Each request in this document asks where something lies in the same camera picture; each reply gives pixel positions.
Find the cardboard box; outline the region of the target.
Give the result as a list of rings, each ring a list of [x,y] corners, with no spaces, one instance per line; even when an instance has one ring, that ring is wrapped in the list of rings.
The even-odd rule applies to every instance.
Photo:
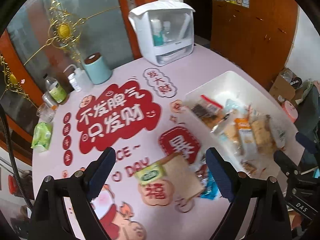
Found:
[[[274,81],[269,93],[282,105],[285,101],[297,106],[296,101],[302,96],[303,81],[290,68],[284,68]]]

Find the teal cylinder container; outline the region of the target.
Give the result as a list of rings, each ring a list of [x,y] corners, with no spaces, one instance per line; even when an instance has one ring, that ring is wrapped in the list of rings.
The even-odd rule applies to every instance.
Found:
[[[84,68],[94,85],[102,84],[112,76],[112,70],[100,53],[94,53],[85,58]]]

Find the beige toast snack pack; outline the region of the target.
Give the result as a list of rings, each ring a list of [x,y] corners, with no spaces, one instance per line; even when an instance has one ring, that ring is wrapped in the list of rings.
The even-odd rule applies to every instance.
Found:
[[[164,169],[175,191],[187,202],[204,191],[198,176],[180,153],[166,156],[158,160],[157,164]]]

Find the white orange oat bar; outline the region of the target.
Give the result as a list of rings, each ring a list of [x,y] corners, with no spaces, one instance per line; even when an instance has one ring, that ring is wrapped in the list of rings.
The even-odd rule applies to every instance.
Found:
[[[248,120],[245,118],[236,118],[234,122],[244,157],[247,160],[255,159],[258,153],[258,148]]]

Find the green label plastic bottle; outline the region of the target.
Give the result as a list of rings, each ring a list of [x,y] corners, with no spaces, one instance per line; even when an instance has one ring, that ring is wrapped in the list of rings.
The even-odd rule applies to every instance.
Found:
[[[45,74],[43,76],[46,89],[50,96],[57,102],[63,103],[67,99],[67,93],[57,79]]]

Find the grey sofa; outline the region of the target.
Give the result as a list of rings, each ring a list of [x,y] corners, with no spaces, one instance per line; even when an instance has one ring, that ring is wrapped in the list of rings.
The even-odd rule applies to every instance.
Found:
[[[307,137],[317,132],[319,123],[319,92],[312,86],[304,101],[298,106],[298,118],[295,126],[298,131]]]

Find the dark seaweed snack pack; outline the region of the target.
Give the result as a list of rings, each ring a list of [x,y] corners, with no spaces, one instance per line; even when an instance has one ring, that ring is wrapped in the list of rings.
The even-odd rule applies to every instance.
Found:
[[[223,106],[204,94],[200,95],[198,102],[191,108],[191,111],[198,118],[217,118],[218,116],[223,116]]]

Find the blue snack packet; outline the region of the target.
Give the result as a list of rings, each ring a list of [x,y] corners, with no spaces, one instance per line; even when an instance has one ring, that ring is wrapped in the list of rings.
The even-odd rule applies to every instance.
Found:
[[[209,169],[206,169],[201,183],[204,186],[204,190],[200,194],[200,198],[214,200],[219,196],[219,188]]]

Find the orange wooden cabinet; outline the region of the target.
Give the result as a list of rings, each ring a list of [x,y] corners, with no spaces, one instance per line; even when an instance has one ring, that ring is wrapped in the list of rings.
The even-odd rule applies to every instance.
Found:
[[[239,66],[265,89],[284,69],[296,31],[295,0],[212,1],[210,49]]]

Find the green yellow small packet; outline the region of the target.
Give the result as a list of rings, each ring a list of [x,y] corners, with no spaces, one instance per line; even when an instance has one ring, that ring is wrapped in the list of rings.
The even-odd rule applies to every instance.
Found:
[[[147,185],[165,176],[165,170],[159,162],[155,162],[135,173],[140,185]]]

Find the green tissue pack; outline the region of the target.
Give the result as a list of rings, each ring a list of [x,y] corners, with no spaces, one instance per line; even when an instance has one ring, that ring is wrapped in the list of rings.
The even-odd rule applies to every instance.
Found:
[[[31,142],[31,148],[36,153],[49,150],[52,138],[53,124],[47,122],[39,122],[34,129],[34,135]]]

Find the gold door ornament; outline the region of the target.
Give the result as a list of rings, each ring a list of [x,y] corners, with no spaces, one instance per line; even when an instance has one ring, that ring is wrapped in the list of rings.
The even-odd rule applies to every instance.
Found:
[[[93,15],[75,18],[75,14],[69,12],[66,9],[62,9],[61,3],[52,0],[51,6],[49,8],[49,27],[47,31],[47,40],[37,51],[27,59],[26,65],[31,59],[33,59],[41,50],[48,46],[52,46],[56,49],[64,51],[68,54],[74,62],[81,63],[81,54],[76,48],[77,44],[80,42],[80,37],[82,35],[82,26],[90,19],[95,16],[99,16],[105,12],[111,10],[117,10],[120,6],[107,8],[103,11],[97,12]]]

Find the clear rice cracker pack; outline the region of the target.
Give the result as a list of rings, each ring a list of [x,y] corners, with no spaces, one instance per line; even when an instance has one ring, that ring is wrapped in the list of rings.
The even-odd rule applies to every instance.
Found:
[[[251,128],[254,134],[255,142],[258,147],[258,152],[264,155],[274,153],[275,142],[271,135],[271,131],[267,124],[266,118],[257,118],[251,123]]]

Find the white countertop dish cabinet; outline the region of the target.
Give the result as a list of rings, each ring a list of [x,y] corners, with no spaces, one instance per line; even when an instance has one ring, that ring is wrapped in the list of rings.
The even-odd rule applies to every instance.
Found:
[[[155,1],[138,6],[128,18],[141,55],[156,66],[164,66],[194,49],[195,10],[178,0]]]

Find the clear glass jar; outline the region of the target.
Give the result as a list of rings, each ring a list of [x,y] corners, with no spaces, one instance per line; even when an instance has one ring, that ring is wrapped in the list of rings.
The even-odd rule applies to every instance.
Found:
[[[37,117],[46,123],[50,123],[53,121],[55,113],[56,108],[48,106],[45,102],[42,105],[40,105],[36,111]]]

